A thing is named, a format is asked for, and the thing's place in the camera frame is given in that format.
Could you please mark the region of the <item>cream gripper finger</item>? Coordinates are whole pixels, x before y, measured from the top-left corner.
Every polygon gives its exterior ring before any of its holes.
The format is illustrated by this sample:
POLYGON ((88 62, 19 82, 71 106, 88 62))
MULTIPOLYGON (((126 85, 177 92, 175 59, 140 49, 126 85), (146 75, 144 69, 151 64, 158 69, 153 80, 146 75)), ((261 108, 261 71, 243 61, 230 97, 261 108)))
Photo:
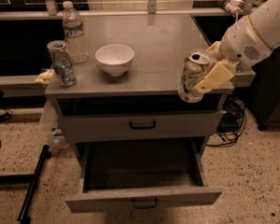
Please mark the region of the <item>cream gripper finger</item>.
POLYGON ((208 73, 195 83, 192 90, 199 94, 205 94, 218 88, 234 77, 236 66, 237 62, 235 61, 216 62, 208 73))

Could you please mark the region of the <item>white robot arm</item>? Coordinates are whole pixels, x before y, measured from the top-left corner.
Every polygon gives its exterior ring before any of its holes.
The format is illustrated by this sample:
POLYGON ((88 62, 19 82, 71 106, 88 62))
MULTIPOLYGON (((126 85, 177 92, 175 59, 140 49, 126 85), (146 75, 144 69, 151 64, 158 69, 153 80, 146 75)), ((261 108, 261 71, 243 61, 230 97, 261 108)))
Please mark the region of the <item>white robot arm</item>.
POLYGON ((231 80, 238 64, 252 67, 280 47, 280 0, 268 0, 227 29, 207 51, 214 61, 191 85, 205 94, 231 80))

